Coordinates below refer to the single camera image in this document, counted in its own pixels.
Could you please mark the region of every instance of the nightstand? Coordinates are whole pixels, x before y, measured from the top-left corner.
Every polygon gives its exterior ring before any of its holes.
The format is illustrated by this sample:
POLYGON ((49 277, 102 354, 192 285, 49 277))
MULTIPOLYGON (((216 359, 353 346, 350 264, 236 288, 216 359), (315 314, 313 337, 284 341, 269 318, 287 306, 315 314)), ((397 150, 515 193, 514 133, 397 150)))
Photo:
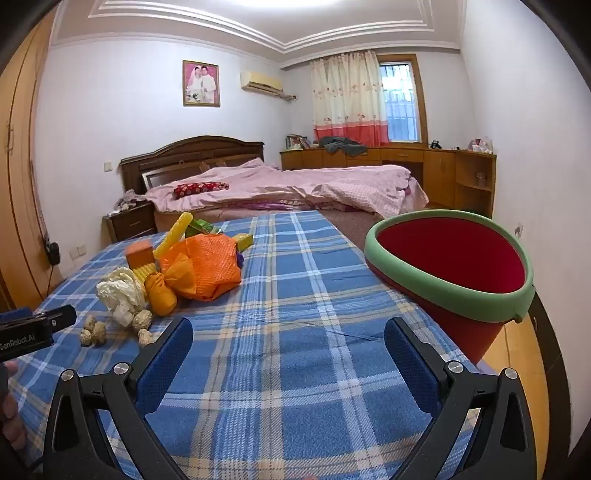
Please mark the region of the nightstand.
POLYGON ((103 218, 113 243, 158 232, 154 221, 152 202, 142 202, 129 210, 122 210, 114 215, 105 215, 103 218))

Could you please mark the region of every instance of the blue plaid blanket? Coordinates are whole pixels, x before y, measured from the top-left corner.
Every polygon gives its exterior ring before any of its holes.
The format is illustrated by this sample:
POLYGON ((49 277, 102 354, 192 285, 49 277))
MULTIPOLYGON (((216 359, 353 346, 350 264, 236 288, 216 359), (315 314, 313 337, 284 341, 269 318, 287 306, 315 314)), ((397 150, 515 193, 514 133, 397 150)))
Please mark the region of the blue plaid blanket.
MULTIPOLYGON (((317 212, 221 223, 253 234, 242 284, 210 303, 181 302, 193 347, 160 408, 147 420, 189 478, 384 480, 409 454, 431 417, 421 412, 384 346, 384 324, 402 316, 445 360, 473 366, 415 303, 383 285, 363 253, 317 212)), ((162 235, 152 238, 157 242, 162 235)), ((56 343, 20 359, 11 380, 40 455, 60 373, 107 371, 131 361, 137 338, 109 320, 96 283, 124 265, 128 242, 107 247, 41 306, 73 305, 78 321, 56 343), (87 314, 108 324, 104 346, 83 348, 87 314)), ((156 320, 162 332, 170 318, 156 320)), ((448 478, 472 432, 469 415, 440 478, 448 478)), ((111 418, 107 435, 128 475, 140 478, 111 418)))

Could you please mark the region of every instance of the framed photo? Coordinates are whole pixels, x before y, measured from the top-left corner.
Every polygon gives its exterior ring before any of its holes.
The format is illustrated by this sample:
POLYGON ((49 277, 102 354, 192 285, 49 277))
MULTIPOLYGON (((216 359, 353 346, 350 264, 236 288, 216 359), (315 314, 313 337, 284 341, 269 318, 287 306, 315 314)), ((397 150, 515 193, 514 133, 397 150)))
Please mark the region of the framed photo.
POLYGON ((303 150, 308 150, 310 148, 310 142, 308 141, 308 137, 303 137, 302 135, 286 136, 285 146, 287 150, 293 148, 294 145, 300 145, 303 150))
POLYGON ((183 105, 220 106, 219 67, 183 60, 183 105))

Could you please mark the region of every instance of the red pillow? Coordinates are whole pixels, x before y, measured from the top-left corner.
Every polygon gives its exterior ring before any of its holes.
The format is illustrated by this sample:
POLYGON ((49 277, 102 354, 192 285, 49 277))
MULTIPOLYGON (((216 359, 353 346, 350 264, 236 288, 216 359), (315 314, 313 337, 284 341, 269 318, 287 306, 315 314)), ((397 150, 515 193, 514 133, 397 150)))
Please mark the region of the red pillow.
POLYGON ((215 192, 217 190, 227 190, 230 185, 221 181, 207 181, 205 183, 182 183, 174 188, 173 196, 175 200, 188 195, 196 195, 203 192, 215 192))

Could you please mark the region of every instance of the wooden window frame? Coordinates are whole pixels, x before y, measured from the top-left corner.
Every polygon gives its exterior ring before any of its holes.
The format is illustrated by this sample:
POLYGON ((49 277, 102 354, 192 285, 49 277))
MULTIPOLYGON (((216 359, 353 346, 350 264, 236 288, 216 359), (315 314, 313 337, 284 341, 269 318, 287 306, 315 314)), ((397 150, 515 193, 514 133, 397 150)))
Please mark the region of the wooden window frame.
POLYGON ((413 69, 414 87, 417 94, 418 105, 418 124, 421 139, 419 142, 404 142, 394 141, 390 142, 393 147, 406 148, 421 148, 423 145, 428 145, 428 130, 427 130, 427 109, 425 108, 425 96, 423 93, 423 81, 421 80, 421 71, 418 68, 417 56, 414 53, 397 53, 397 54, 382 54, 377 55, 378 62, 383 63, 409 63, 413 69))

